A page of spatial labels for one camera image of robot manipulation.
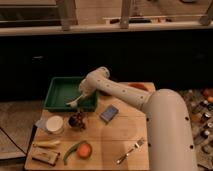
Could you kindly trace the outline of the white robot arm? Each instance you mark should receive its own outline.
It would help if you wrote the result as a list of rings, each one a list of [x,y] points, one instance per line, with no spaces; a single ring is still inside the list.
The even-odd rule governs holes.
[[[198,171],[188,109],[170,89],[140,90],[109,79],[106,67],[88,73],[79,85],[84,96],[106,92],[144,112],[147,123],[150,171]]]

